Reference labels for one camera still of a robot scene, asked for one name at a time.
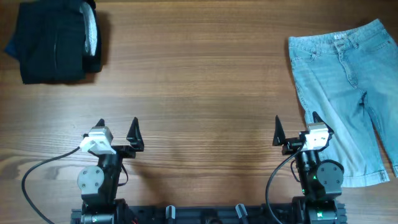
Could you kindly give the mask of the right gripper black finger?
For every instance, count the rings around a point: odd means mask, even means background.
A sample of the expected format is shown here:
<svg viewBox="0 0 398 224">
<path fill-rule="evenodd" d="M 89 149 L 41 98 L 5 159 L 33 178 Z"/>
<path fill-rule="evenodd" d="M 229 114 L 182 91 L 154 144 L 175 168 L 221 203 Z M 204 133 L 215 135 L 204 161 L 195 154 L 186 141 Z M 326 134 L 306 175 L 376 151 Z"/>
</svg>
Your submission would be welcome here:
<svg viewBox="0 0 398 224">
<path fill-rule="evenodd" d="M 314 111 L 312 113 L 312 116 L 313 116 L 313 121 L 315 123 L 324 123 L 326 125 L 330 136 L 334 135 L 334 133 L 335 133 L 334 130 L 328 124 L 326 124 L 326 122 L 324 120 L 321 119 L 320 115 L 316 111 Z"/>
<path fill-rule="evenodd" d="M 280 122 L 279 117 L 275 116 L 275 130 L 274 130 L 274 137 L 273 137 L 273 146 L 282 146 L 285 144 L 285 133 L 282 127 L 282 123 Z"/>
</svg>

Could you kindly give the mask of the light blue denim shorts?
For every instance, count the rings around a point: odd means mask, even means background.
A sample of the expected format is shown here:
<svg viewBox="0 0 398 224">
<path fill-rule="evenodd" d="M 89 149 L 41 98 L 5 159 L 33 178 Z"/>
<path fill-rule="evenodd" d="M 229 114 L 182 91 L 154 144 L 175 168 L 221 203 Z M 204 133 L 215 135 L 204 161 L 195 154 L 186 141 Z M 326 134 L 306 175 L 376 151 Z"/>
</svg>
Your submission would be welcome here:
<svg viewBox="0 0 398 224">
<path fill-rule="evenodd" d="M 389 181 L 397 168 L 397 44 L 380 20 L 351 30 L 290 37 L 289 57 L 306 123 L 333 130 L 323 160 L 339 162 L 344 187 Z"/>
</svg>

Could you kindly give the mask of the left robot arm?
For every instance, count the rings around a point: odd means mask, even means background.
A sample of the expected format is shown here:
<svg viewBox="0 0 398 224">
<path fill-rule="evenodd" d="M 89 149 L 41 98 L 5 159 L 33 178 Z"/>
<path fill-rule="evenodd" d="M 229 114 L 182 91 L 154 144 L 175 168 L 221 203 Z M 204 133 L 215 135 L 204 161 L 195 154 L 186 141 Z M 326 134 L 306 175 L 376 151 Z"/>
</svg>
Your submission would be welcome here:
<svg viewBox="0 0 398 224">
<path fill-rule="evenodd" d="M 82 224 L 137 223 L 138 219 L 124 199 L 117 199 L 119 178 L 124 159 L 133 159 L 144 150 L 139 122 L 134 118 L 126 140 L 128 145 L 113 146 L 113 135 L 100 119 L 96 126 L 83 135 L 80 149 L 98 158 L 95 166 L 87 166 L 78 174 L 77 184 L 83 201 L 80 215 Z"/>
</svg>

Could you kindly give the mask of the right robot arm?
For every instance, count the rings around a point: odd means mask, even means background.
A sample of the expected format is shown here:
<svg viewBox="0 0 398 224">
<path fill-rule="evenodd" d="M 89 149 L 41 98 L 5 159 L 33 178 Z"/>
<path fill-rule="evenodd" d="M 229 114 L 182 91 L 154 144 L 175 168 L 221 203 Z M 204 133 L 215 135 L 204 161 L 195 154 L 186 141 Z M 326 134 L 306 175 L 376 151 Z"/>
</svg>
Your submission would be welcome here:
<svg viewBox="0 0 398 224">
<path fill-rule="evenodd" d="M 291 202 L 290 218 L 286 223 L 346 223 L 345 205 L 336 198 L 342 194 L 344 167 L 334 160 L 321 160 L 320 153 L 328 146 L 334 135 L 318 113 L 313 112 L 313 123 L 296 138 L 285 136 L 279 117 L 275 118 L 273 146 L 282 147 L 282 155 L 288 158 L 274 170 L 266 185 L 266 199 L 269 198 L 269 187 L 277 171 L 293 159 L 298 174 L 295 179 L 300 182 L 301 197 L 294 197 Z"/>
</svg>

